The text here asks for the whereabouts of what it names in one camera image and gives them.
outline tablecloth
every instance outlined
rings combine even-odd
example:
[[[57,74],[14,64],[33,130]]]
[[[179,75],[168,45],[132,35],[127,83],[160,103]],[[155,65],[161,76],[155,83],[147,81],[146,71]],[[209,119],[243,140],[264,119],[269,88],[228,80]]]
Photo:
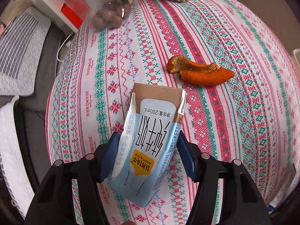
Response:
[[[299,85],[291,58],[272,31],[236,0],[134,0],[127,21],[93,33],[83,24],[72,41],[48,99],[46,135],[51,162],[79,160],[122,132],[134,82],[183,88],[182,130],[216,159],[243,161],[267,198],[284,168],[299,170]],[[173,55],[216,62],[235,77],[211,88],[169,74]],[[197,191],[178,151],[160,192],[141,208],[113,192],[100,196],[111,224],[185,224]],[[220,181],[213,222],[220,213]],[[77,184],[75,210],[80,221]]]

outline green pattern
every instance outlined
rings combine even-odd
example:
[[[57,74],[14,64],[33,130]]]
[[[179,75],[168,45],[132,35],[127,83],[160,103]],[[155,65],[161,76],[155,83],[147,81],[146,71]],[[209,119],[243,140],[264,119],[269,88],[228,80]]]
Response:
[[[105,52],[106,52],[106,33],[107,30],[99,32],[98,40],[98,58],[95,67],[95,108],[97,109],[98,134],[100,135],[101,144],[107,143],[109,140],[109,131],[107,125],[106,101],[104,98],[106,89],[104,86],[105,74]]]
[[[98,40],[98,58],[97,65],[95,67],[95,108],[97,109],[97,122],[98,122],[98,134],[100,136],[101,144],[107,143],[109,140],[109,128],[107,124],[107,103],[105,100],[106,88],[104,86],[105,79],[105,52],[106,52],[106,35],[107,30],[101,30],[99,32]],[[131,215],[128,212],[128,206],[126,205],[126,199],[114,192],[114,199],[118,202],[117,207],[120,209],[120,215],[123,221],[130,220]]]
[[[214,58],[210,51],[212,50],[214,53],[217,52],[217,51],[214,51],[214,45],[218,45],[218,44],[217,44],[217,40],[216,40],[216,39],[213,39],[213,40],[208,40],[208,39],[207,39],[207,41],[209,41],[209,43],[210,43],[210,45],[211,45],[211,48],[209,49],[208,46],[207,46],[207,41],[204,41],[203,36],[202,36],[201,33],[200,33],[200,28],[204,27],[204,25],[205,25],[205,20],[203,20],[203,19],[200,17],[200,15],[199,15],[199,13],[198,13],[197,11],[194,11],[195,15],[194,15],[193,17],[195,17],[196,20],[200,21],[200,22],[197,22],[197,23],[196,23],[196,24],[199,24],[199,27],[196,28],[196,27],[195,27],[195,23],[190,19],[190,18],[191,18],[191,14],[187,14],[187,12],[184,10],[184,8],[186,9],[186,7],[187,7],[187,6],[191,6],[191,4],[184,4],[183,6],[179,6],[178,4],[175,4],[175,5],[178,7],[178,9],[180,9],[180,10],[183,12],[183,14],[186,15],[186,18],[189,20],[190,24],[194,27],[194,31],[198,33],[199,38],[203,41],[203,45],[205,45],[207,52],[210,54],[210,57],[211,57],[211,58]],[[205,34],[205,37],[208,37],[208,35],[211,35],[211,36],[212,36],[212,32],[211,32],[209,29],[207,29],[206,34]],[[221,58],[222,58],[222,57],[223,57],[223,58],[225,57],[224,52],[223,52],[223,51],[217,52],[217,54],[216,54],[216,56],[215,56],[215,58],[217,59],[217,62],[218,62],[221,66],[223,66],[224,68],[229,68],[229,67],[230,67],[230,61],[229,61],[229,59],[225,60],[225,62],[222,62],[222,61],[221,61]],[[230,90],[230,89],[229,89],[230,87],[228,87],[227,84],[224,84],[223,87],[224,87],[224,89],[225,89],[225,91],[226,91],[227,99],[229,99],[231,110],[232,110],[232,112],[234,113],[236,110],[234,109],[234,106],[233,106],[233,103],[232,103],[232,97],[231,97],[231,94],[232,94],[232,93],[229,93],[229,92],[228,92],[228,90]],[[236,132],[238,133],[238,132],[239,132],[239,131],[238,131],[238,123],[237,123],[237,121],[236,121],[236,118],[233,118],[233,121],[234,121],[234,127],[235,127],[235,130],[236,130]],[[238,145],[237,145],[237,146],[238,146],[238,156],[237,156],[237,158],[239,158],[239,159],[241,160],[241,159],[242,159],[242,156],[241,156],[241,153],[242,153],[242,152],[241,152],[241,150],[240,150],[240,146],[241,146],[241,144],[240,144],[240,139],[238,138],[237,141],[238,141]]]
[[[232,4],[230,1],[228,1],[228,0],[223,0],[223,1],[225,1],[233,9],[235,9],[235,11],[244,20],[245,24],[249,27],[250,31],[254,34],[254,36],[257,39],[259,45],[262,47],[264,53],[267,55],[267,58],[268,58],[271,66],[272,66],[272,69],[275,72],[276,78],[279,81],[281,96],[282,96],[282,99],[283,99],[283,106],[284,106],[284,109],[285,109],[287,136],[288,136],[288,138],[287,138],[287,145],[288,145],[287,164],[290,165],[291,164],[291,146],[292,146],[291,115],[290,115],[289,103],[288,103],[288,100],[287,100],[287,94],[285,92],[284,83],[283,83],[282,77],[281,77],[281,75],[278,71],[278,67],[275,64],[274,58],[271,56],[271,53],[270,53],[269,49],[265,45],[264,41],[262,40],[262,38],[260,37],[260,35],[256,31],[256,29],[253,27],[253,25],[248,21],[247,17],[238,8],[236,8],[236,6],[234,4]]]
[[[196,1],[196,3],[199,3],[201,2],[201,0],[191,0],[192,2]],[[230,59],[232,59],[232,56],[231,55],[225,55],[224,53],[224,50],[222,49],[222,47],[220,47],[220,45],[217,43],[218,41],[218,38],[215,37],[215,35],[213,35],[212,33],[212,30],[210,29],[209,26],[206,26],[206,24],[208,23],[205,18],[203,16],[200,16],[200,14],[197,12],[197,9],[198,7],[196,5],[192,6],[192,3],[190,4],[184,4],[183,5],[186,9],[186,11],[188,11],[189,13],[185,13],[187,17],[192,17],[196,23],[196,25],[198,26],[199,28],[199,31],[203,34],[204,38],[206,39],[206,42],[204,42],[204,44],[209,44],[210,45],[210,48],[211,50],[213,50],[213,52],[215,53],[215,56],[217,57],[218,59],[218,62],[220,63],[220,65],[222,65],[223,67],[225,68],[233,68],[233,70],[236,72],[236,75],[240,75],[241,72],[239,72],[239,69],[237,67],[236,64],[232,65],[230,63]],[[222,26],[222,22],[218,19],[218,16],[215,16],[215,19],[219,22],[220,26]],[[226,30],[226,28],[223,28],[221,29],[220,27],[218,27],[220,30],[223,30],[230,35],[230,32]],[[236,60],[236,62],[238,62],[239,64],[243,63],[245,61],[246,65],[248,65],[248,69],[245,69],[247,71],[250,71],[252,75],[253,74],[253,71],[251,70],[251,68],[249,67],[249,64],[247,63],[247,59],[246,57],[242,54],[242,50],[241,48],[238,46],[238,44],[235,42],[234,38],[231,38],[231,40],[234,42],[230,42],[230,41],[227,41],[225,44],[227,45],[230,45],[232,46],[233,44],[235,44],[236,48],[238,50],[234,50],[232,49],[230,52],[237,55],[239,52],[241,53],[241,55],[243,56],[243,60],[238,58]],[[257,80],[253,77],[253,80],[250,80],[248,79],[246,81],[246,84],[251,86],[253,84],[253,82],[255,82],[256,84],[256,87],[257,89],[260,89],[259,86],[258,86],[258,83],[257,83]],[[255,150],[255,145],[254,143],[252,142],[249,142],[249,139],[253,139],[255,137],[255,134],[254,134],[254,131],[250,131],[249,127],[251,125],[251,118],[253,118],[253,115],[250,114],[251,111],[249,111],[247,109],[247,106],[245,104],[243,104],[242,106],[239,104],[239,101],[242,101],[242,102],[247,102],[248,99],[249,99],[249,96],[244,96],[242,94],[243,92],[243,89],[242,89],[242,86],[241,84],[238,82],[238,81],[230,81],[229,82],[229,88],[231,89],[231,94],[235,94],[236,97],[235,97],[235,107],[236,109],[239,111],[239,125],[240,125],[240,129],[241,130],[237,130],[236,129],[236,132],[241,132],[241,140],[242,140],[242,143],[247,146],[248,148],[251,147],[252,150]],[[262,98],[262,93],[261,93],[261,90],[259,90],[259,94],[260,94],[260,100],[262,101],[263,98]],[[260,107],[261,105],[260,104],[255,104],[254,105],[254,109],[258,110],[258,108]],[[240,142],[239,142],[239,139],[238,138],[238,149],[239,149],[239,153],[240,153]],[[248,155],[245,155],[245,152],[244,152],[244,158],[246,159],[246,162],[248,163],[252,163],[252,159],[253,159],[253,153],[250,153]],[[255,169],[257,167],[248,167],[248,171],[250,172],[250,174],[252,175],[252,177],[256,180],[257,179],[257,170]]]

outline patterned tablecloth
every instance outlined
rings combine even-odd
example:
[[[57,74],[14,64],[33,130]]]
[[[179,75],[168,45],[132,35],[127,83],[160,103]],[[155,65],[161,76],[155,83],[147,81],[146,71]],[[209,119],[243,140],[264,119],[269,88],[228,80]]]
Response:
[[[299,170],[300,164],[300,90],[290,56],[236,0],[134,1],[121,27],[93,33],[83,24],[73,39],[48,100],[51,162],[79,160],[113,131],[121,133],[134,82],[179,87],[187,92],[182,125],[187,139],[216,159],[241,159],[267,198],[283,169],[294,162]],[[167,72],[173,55],[216,62],[235,77],[212,88],[191,85]],[[75,181],[73,189],[81,221]],[[186,176],[175,151],[160,192],[145,209],[113,192],[107,182],[99,191],[111,224],[178,225],[189,216],[197,184]]]

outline label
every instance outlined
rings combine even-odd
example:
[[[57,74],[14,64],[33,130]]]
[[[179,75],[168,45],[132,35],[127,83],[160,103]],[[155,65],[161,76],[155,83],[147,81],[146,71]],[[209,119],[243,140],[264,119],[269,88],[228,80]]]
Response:
[[[136,176],[149,175],[154,165],[154,160],[138,150],[134,150],[130,163],[134,167]]]
[[[179,133],[180,133],[180,127],[181,127],[180,124],[176,125],[176,129],[175,129],[175,133],[174,133],[174,136],[173,136],[173,139],[172,139],[172,143],[171,143],[169,151],[168,151],[168,152],[170,152],[172,154],[173,154],[174,148],[175,148],[175,146],[177,144],[177,140],[178,140]]]
[[[91,7],[85,0],[66,0],[66,4],[70,7],[75,13],[82,19],[85,20],[89,12],[91,11]]]
[[[159,189],[159,187],[161,186],[161,183],[162,183],[162,181],[163,181],[163,179],[164,179],[164,176],[165,176],[165,174],[166,174],[166,170],[165,170],[165,172],[162,173],[162,174],[163,174],[163,175],[160,175],[160,176],[158,177],[158,179],[156,180],[156,182],[155,182],[155,184],[154,184],[154,187],[153,187],[152,191],[158,190],[158,189]]]
[[[154,161],[153,168],[166,149],[175,112],[176,107],[172,102],[157,99],[141,101],[140,118],[133,141],[133,153],[138,150],[151,158]]]
[[[167,155],[166,156],[166,158],[165,158],[165,160],[163,162],[163,166],[161,167],[161,170],[159,172],[159,176],[162,175],[164,173],[164,171],[166,170],[166,168],[169,165],[169,162],[170,162],[172,156],[173,156],[173,153],[172,153],[172,155]]]

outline juice box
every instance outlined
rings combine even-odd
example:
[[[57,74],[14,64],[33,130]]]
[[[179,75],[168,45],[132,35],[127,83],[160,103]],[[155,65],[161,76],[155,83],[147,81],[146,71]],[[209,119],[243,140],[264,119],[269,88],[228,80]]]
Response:
[[[185,90],[135,83],[109,186],[145,207],[158,192],[184,116]]]

